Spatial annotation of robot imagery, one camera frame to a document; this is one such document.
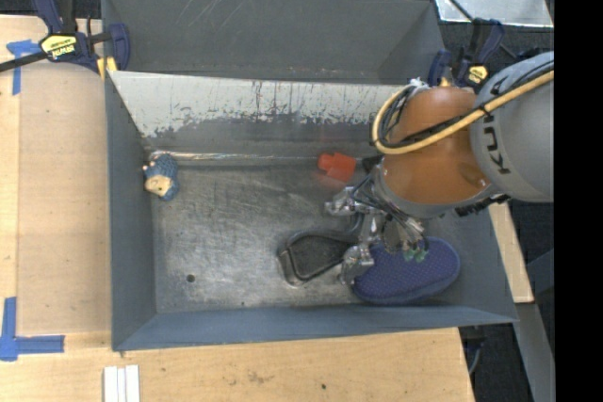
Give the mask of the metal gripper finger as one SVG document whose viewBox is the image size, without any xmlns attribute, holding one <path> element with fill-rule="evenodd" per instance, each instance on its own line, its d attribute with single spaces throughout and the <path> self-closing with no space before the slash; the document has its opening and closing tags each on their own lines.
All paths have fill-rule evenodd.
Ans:
<svg viewBox="0 0 603 402">
<path fill-rule="evenodd" d="M 362 274 L 362 268 L 358 266 L 342 265 L 337 280 L 344 286 L 353 286 L 355 279 Z"/>
<path fill-rule="evenodd" d="M 345 251 L 342 268 L 369 269 L 372 266 L 374 259 L 368 245 L 353 245 Z"/>
</svg>

